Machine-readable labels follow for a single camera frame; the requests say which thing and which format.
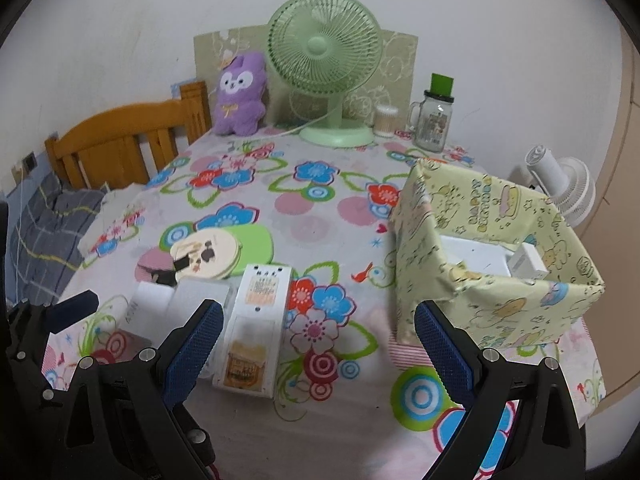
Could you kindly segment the white charger cube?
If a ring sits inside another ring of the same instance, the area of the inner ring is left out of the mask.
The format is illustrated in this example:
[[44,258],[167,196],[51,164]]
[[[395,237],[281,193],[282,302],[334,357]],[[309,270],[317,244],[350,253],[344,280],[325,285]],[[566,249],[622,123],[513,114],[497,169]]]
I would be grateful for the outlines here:
[[549,270],[542,261],[534,245],[523,242],[513,255],[506,260],[512,278],[526,280],[543,280]]

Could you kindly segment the plaid blue bedding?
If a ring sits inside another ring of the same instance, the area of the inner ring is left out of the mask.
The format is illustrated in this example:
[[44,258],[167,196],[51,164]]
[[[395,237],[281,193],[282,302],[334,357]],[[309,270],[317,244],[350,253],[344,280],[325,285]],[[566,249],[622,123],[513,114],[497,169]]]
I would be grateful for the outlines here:
[[84,257],[78,244],[101,209],[104,193],[74,190],[47,174],[9,228],[6,299],[55,304]]

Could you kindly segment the white rectangular box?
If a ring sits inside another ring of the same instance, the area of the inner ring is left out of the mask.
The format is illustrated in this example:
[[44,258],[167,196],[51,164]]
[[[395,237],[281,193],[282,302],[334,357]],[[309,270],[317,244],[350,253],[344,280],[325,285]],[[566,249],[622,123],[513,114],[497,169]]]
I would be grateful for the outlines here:
[[227,281],[184,278],[177,286],[140,282],[119,327],[158,348],[169,333],[182,327],[204,300],[215,300],[224,310],[234,295]]

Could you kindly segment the white medicine box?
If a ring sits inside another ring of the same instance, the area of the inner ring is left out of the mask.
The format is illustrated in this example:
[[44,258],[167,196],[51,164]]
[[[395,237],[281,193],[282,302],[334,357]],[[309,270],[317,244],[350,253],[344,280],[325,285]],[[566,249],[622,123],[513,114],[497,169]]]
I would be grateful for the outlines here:
[[214,387],[273,397],[291,274],[280,264],[246,267],[217,346]]

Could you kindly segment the yellow cartoon wrapped box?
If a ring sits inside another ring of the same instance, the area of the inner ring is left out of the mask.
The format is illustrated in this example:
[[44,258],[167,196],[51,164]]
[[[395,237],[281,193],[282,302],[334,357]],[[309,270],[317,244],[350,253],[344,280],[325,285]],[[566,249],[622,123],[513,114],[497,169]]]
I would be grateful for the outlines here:
[[422,158],[390,224],[401,344],[419,342],[414,311],[426,300],[481,347],[546,344],[605,291],[550,198],[490,174]]

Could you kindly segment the black car key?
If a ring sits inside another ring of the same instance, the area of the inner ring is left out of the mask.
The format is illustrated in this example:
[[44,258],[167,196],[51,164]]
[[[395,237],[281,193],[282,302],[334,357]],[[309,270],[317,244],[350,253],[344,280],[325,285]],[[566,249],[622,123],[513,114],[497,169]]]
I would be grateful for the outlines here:
[[142,266],[138,264],[138,268],[149,274],[151,282],[176,287],[178,283],[177,274],[183,270],[186,270],[190,266],[190,257],[184,256],[178,260],[172,262],[172,267],[169,269],[153,269],[148,266]]

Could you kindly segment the white box inside bin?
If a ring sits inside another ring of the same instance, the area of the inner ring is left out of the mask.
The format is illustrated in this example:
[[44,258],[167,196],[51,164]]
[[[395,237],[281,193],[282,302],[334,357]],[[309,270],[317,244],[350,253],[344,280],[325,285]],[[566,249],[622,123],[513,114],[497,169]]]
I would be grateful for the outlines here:
[[442,248],[451,264],[463,264],[468,270],[487,275],[510,276],[506,260],[512,255],[500,245],[443,235]]

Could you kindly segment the floral tablecloth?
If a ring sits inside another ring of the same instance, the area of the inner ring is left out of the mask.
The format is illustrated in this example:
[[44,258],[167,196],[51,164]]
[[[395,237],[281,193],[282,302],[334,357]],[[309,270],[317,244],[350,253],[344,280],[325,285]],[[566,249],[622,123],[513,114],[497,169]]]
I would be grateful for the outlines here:
[[[274,395],[198,385],[188,405],[227,479],[419,479],[462,417],[426,352],[396,338],[390,225],[411,169],[431,159],[404,136],[324,148],[297,136],[206,136],[160,171],[97,237],[66,287],[92,290],[95,314],[50,339],[43,371],[70,385],[78,361],[125,361],[140,344],[119,324],[138,264],[165,269],[175,242],[205,228],[258,223],[273,261],[292,269]],[[559,361],[579,420],[605,395],[582,317],[546,344],[499,348],[510,360]]]

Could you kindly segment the beige wooden door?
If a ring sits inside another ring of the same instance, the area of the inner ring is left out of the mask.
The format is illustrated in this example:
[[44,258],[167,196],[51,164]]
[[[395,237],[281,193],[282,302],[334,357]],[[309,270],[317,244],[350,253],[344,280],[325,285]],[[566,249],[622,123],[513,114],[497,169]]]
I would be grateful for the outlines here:
[[605,280],[585,316],[611,406],[639,387],[639,51],[622,35],[620,104],[582,241]]

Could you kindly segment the white floor fan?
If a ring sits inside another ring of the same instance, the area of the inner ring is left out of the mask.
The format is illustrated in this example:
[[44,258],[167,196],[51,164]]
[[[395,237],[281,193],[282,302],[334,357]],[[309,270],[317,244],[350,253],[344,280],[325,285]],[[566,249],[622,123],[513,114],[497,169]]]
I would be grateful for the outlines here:
[[534,185],[550,198],[572,228],[588,218],[596,202],[596,180],[582,160],[556,158],[550,148],[538,144],[526,154],[525,166]]

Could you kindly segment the purple plush bunny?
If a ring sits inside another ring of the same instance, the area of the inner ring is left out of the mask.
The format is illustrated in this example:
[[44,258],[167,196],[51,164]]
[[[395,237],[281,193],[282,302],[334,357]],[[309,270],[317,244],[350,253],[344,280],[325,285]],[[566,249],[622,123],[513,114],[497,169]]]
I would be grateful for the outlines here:
[[232,58],[219,76],[213,134],[255,134],[266,114],[262,99],[266,88],[266,61],[262,52],[250,51]]

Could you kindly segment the glass mason jar mug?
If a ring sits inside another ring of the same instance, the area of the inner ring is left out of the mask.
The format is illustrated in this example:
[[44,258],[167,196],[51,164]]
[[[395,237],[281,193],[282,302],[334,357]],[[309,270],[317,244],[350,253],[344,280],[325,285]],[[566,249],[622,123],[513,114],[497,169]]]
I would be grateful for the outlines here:
[[414,143],[422,150],[441,153],[444,150],[452,116],[454,78],[432,73],[430,88],[420,102],[409,107],[408,129]]

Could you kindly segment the cotton swab container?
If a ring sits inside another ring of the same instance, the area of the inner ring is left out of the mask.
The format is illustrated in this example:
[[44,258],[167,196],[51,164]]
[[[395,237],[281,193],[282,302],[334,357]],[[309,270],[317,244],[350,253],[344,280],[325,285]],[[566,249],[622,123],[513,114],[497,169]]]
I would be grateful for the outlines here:
[[372,131],[381,138],[392,138],[396,131],[399,110],[396,106],[378,104],[373,115]]

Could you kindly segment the cartoon patterned backboard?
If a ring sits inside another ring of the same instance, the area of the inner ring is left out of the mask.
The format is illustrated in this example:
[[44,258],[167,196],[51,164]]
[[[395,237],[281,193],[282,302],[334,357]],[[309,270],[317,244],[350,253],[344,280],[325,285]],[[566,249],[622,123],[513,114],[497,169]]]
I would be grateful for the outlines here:
[[[382,58],[373,76],[343,100],[343,116],[370,124],[378,104],[397,107],[401,119],[407,118],[411,102],[414,62],[418,38],[383,30]],[[217,102],[217,84],[221,70],[232,58],[248,51],[265,49],[267,27],[255,25],[206,32],[193,38],[196,78],[206,82],[208,102]],[[272,70],[267,70],[264,94],[267,113],[265,125],[297,125],[316,119],[328,110],[325,98],[315,98],[292,89]]]

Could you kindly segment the orange handled scissors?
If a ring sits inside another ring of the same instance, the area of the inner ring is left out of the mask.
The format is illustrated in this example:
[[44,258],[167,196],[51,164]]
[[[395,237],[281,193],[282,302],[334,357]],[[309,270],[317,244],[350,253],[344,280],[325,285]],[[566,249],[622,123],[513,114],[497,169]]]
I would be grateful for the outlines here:
[[475,165],[474,158],[469,156],[457,157],[456,155],[450,156],[449,154],[443,154],[442,156],[431,156],[431,159],[436,160],[436,162],[441,162],[442,164],[456,164],[469,168],[473,168]]

